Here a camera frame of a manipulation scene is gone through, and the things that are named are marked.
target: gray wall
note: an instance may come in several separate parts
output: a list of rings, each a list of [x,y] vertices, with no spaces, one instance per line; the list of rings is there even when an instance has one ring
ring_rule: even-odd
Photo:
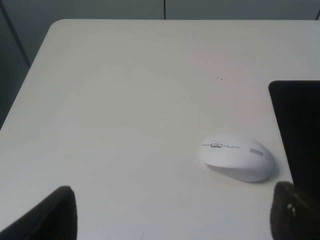
[[[0,128],[27,72],[28,67],[0,11]]]
[[[54,22],[61,19],[164,19],[163,0],[2,0],[33,62]]]
[[[315,20],[320,0],[166,0],[166,19]]]

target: mouse scroll wheel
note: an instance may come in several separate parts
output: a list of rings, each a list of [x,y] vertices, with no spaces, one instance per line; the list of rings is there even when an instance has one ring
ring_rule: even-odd
[[[212,143],[211,147],[212,148],[222,148],[222,144],[221,143]]]

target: white desk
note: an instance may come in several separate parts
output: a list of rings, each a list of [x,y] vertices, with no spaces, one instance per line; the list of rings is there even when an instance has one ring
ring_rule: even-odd
[[[0,131],[0,228],[70,185],[79,240],[270,240],[292,179],[268,85],[320,79],[319,43],[318,21],[56,22]],[[278,174],[209,170],[216,133],[260,141]]]

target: black object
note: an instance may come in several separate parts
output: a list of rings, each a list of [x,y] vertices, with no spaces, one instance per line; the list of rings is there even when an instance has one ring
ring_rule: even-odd
[[[77,206],[69,186],[61,186],[0,232],[0,240],[76,240]]]
[[[320,81],[274,81],[269,91],[294,185],[320,201]]]
[[[320,203],[292,183],[278,182],[270,225],[274,240],[320,240]]]

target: wireless mouse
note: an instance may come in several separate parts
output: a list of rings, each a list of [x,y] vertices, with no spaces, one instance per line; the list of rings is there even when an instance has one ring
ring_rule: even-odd
[[[210,169],[244,182],[267,179],[275,165],[273,156],[261,143],[233,134],[208,137],[199,154]]]

